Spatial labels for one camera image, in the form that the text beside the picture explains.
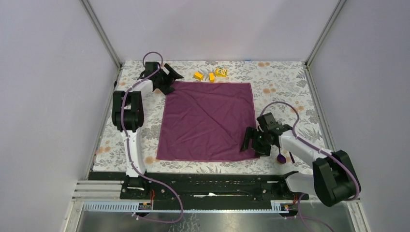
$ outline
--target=folded cloth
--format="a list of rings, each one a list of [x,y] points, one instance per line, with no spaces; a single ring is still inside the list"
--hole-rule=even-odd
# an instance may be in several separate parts
[[[250,83],[175,82],[166,96],[157,159],[239,161],[247,127],[256,127]]]

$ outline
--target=yellow block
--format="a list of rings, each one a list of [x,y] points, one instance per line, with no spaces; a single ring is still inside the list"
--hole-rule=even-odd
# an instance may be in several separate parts
[[[199,72],[194,73],[193,77],[195,77],[196,79],[202,81],[202,79],[204,78],[204,75],[200,74]]]
[[[215,82],[215,76],[212,72],[209,74],[209,82]]]
[[[216,69],[215,74],[217,76],[226,77],[228,75],[228,70],[227,69]]]

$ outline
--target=table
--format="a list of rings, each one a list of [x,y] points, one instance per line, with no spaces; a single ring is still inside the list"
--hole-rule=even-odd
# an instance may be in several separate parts
[[[258,62],[258,61],[166,61],[179,74],[185,77],[180,81],[198,81],[195,72],[204,76],[216,68],[228,69],[228,76],[216,77],[216,82],[249,82],[252,86],[255,118],[261,110],[273,101],[292,104],[300,114],[296,131],[316,145],[324,147],[319,118],[303,70],[302,62]],[[141,61],[125,62],[117,90],[127,90],[144,70]],[[221,174],[285,174],[299,171],[312,174],[310,167],[294,155],[291,163],[289,153],[282,151],[288,162],[276,161],[278,149],[273,147],[270,157],[238,162],[194,162],[165,161],[156,159],[165,96],[155,90],[143,99],[145,120],[142,126],[142,154],[148,172],[160,173],[221,173]],[[285,105],[269,108],[273,116],[284,124],[293,125],[296,114]],[[124,172],[126,155],[122,137],[112,124],[111,110],[101,135],[100,145],[95,152],[93,171]]]

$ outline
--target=white wall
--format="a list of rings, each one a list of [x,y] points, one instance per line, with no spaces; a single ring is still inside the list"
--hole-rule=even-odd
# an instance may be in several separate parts
[[[306,60],[337,0],[91,0],[119,58]]]
[[[311,70],[373,232],[408,231],[410,1],[350,0]]]
[[[80,1],[0,2],[0,231],[60,229],[115,72]]]

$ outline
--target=floral tablecloth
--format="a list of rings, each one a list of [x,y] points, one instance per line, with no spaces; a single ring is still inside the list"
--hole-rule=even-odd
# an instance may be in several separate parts
[[[216,77],[216,82],[251,83],[256,117],[267,104],[273,101],[288,102],[297,109],[301,117],[296,131],[315,144],[324,146],[319,119],[313,106],[301,62],[167,61],[167,63],[185,77],[181,81],[197,81],[193,77],[195,72],[200,72],[206,77],[216,68],[228,69],[228,76]],[[128,89],[136,82],[143,70],[141,61],[127,61],[124,64],[117,89]],[[278,163],[276,147],[272,148],[270,157],[239,162],[189,162],[156,159],[164,103],[165,96],[159,90],[155,90],[143,99],[145,119],[142,126],[142,154],[148,172],[285,174],[290,171],[300,171],[305,174],[312,173],[309,166],[296,156],[294,156],[296,163],[291,163],[286,150],[282,153],[288,162]],[[285,105],[273,105],[269,110],[283,124],[293,125],[296,120],[296,114]],[[124,145],[119,132],[112,124],[111,112],[101,136],[100,146],[95,153],[92,169],[107,172],[126,171]]]

